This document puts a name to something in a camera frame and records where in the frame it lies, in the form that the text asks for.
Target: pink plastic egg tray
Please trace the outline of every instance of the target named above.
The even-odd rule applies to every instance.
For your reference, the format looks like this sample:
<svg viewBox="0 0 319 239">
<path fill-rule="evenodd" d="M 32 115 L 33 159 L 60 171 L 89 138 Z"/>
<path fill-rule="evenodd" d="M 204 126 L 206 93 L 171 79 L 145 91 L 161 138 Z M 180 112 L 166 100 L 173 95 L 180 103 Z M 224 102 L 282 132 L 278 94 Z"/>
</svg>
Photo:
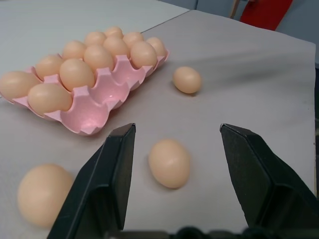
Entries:
<svg viewBox="0 0 319 239">
<path fill-rule="evenodd" d="M 134 69 L 126 55 L 116 56 L 117 62 L 113 71 L 109 68 L 97 69 L 97 80 L 95 86 L 74 88 L 70 94 L 73 97 L 73 104 L 67 111 L 55 111 L 38 115 L 28 104 L 27 96 L 13 99 L 12 104 L 17 104 L 30 109 L 37 116 L 46 120 L 61 122 L 67 129 L 79 135 L 92 135 L 99 132 L 108 120 L 110 111 L 120 107 L 127 99 L 130 91 L 139 87 L 145 77 L 154 72 L 168 58 L 158 57 L 155 67 L 143 66 Z M 34 73 L 35 68 L 30 67 L 27 72 Z M 59 75 L 47 76 L 43 84 L 61 84 Z"/>
</svg>

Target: pink egg carton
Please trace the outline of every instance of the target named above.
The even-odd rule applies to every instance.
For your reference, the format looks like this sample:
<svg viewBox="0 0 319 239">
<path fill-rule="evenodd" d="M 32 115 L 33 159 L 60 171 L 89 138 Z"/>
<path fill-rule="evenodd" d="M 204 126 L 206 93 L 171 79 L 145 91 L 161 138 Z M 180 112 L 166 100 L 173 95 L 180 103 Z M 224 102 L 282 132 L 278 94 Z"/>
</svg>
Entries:
<svg viewBox="0 0 319 239">
<path fill-rule="evenodd" d="M 120 107 L 130 91 L 139 87 L 145 77 L 161 66 L 168 56 L 169 52 L 167 51 L 166 57 L 158 57 L 155 67 L 143 66 L 139 69 L 134 69 L 126 55 L 116 56 L 117 63 L 113 71 L 110 71 L 109 68 L 97 69 L 97 80 L 94 87 L 78 87 L 70 92 L 73 104 L 66 112 L 55 111 L 40 116 L 30 107 L 27 96 L 13 99 L 12 102 L 7 101 L 28 108 L 46 120 L 59 121 L 74 133 L 92 135 L 103 128 L 109 118 L 110 111 Z M 30 67 L 26 71 L 37 76 L 34 67 Z M 43 84 L 47 83 L 62 85 L 59 75 L 45 77 Z"/>
</svg>

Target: egg carton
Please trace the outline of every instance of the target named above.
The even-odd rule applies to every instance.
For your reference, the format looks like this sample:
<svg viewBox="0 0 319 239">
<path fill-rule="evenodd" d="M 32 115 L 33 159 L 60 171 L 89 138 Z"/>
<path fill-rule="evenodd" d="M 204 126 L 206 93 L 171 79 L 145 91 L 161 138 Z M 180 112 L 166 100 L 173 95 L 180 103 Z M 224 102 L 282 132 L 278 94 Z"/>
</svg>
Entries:
<svg viewBox="0 0 319 239">
<path fill-rule="evenodd" d="M 166 57 L 158 57 L 155 67 L 143 66 L 139 69 L 135 69 L 131 65 L 126 55 L 116 56 L 117 62 L 113 71 L 110 71 L 109 68 L 97 69 L 97 80 L 94 87 L 78 87 L 70 92 L 73 103 L 66 112 L 54 111 L 40 116 L 30 107 L 27 96 L 13 99 L 12 102 L 7 101 L 28 108 L 46 120 L 61 122 L 68 130 L 79 135 L 92 135 L 103 128 L 109 118 L 110 111 L 120 107 L 130 91 L 139 87 L 145 77 L 161 66 L 168 56 L 169 51 L 167 51 Z M 34 67 L 30 67 L 26 72 L 37 76 Z M 42 84 L 48 83 L 62 85 L 59 75 L 44 77 Z"/>
</svg>

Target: white table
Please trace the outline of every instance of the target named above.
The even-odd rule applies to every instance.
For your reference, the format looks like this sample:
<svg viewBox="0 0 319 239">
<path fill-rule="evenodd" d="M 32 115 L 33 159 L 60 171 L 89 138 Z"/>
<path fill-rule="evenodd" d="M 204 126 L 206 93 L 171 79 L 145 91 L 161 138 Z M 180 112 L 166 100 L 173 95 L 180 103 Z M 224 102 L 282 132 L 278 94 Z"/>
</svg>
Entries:
<svg viewBox="0 0 319 239">
<path fill-rule="evenodd" d="M 187 11 L 155 0 L 0 1 L 0 75 L 11 70 L 24 70 L 46 54 L 61 52 L 66 42 L 74 39 L 83 40 L 90 31 L 104 31 L 108 27 L 117 25 L 124 33 L 142 32 Z M 7 111 L 13 108 L 15 113 Z M 40 146 L 35 154 L 34 148 L 30 147 L 14 149 L 15 143 L 26 145 L 32 135 L 44 136 L 43 130 L 48 122 L 13 108 L 0 99 L 0 122 L 12 119 L 17 123 L 0 126 L 1 160 L 7 161 L 0 167 L 9 172 L 8 175 L 0 174 L 0 192 L 3 200 L 0 206 L 0 238 L 43 239 L 48 231 L 33 228 L 18 214 L 15 195 L 21 177 L 31 167 L 52 161 L 60 163 L 76 175 L 102 143 L 105 134 L 93 139 L 84 138 L 58 127 L 60 133 L 50 135 L 50 139 L 45 140 L 47 147 Z M 32 118 L 34 130 L 31 130 L 30 134 L 23 133 L 19 136 L 21 130 L 28 128 L 24 125 L 25 121 L 19 123 L 21 116 L 18 115 L 21 113 L 26 113 Z M 57 132 L 54 130 L 55 124 L 50 125 L 49 127 L 53 126 L 52 132 Z M 3 133 L 5 128 L 9 130 L 9 135 Z M 35 144 L 38 140 L 42 141 L 38 136 L 33 138 Z M 92 151 L 81 152 L 79 149 L 84 144 L 85 147 L 93 147 Z M 17 157 L 21 159 L 18 160 L 18 165 L 12 165 L 15 161 L 12 159 Z"/>
<path fill-rule="evenodd" d="M 47 234 L 25 223 L 16 208 L 16 188 L 30 168 L 55 162 L 76 174 L 112 129 L 131 122 L 137 133 L 125 229 L 175 232 L 193 225 L 239 232 L 246 226 L 228 173 L 221 123 L 260 134 L 314 190 L 312 43 L 198 11 L 145 32 L 154 35 L 171 50 L 169 60 L 112 112 L 98 135 L 77 136 L 0 102 L 1 239 Z M 172 73 L 181 65 L 203 75 L 198 96 L 172 87 Z M 149 149 L 165 137 L 180 140 L 193 155 L 190 180 L 179 190 L 159 186 L 148 170 Z"/>
</svg>

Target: wall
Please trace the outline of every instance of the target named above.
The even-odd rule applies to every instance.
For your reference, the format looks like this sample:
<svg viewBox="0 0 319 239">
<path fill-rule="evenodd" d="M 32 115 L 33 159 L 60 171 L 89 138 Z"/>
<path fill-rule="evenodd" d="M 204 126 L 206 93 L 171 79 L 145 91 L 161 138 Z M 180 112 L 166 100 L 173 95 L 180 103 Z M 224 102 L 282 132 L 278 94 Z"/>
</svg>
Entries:
<svg viewBox="0 0 319 239">
<path fill-rule="evenodd" d="M 316 48 L 316 67 L 319 68 L 319 0 L 294 0 L 278 32 L 313 42 Z"/>
</svg>

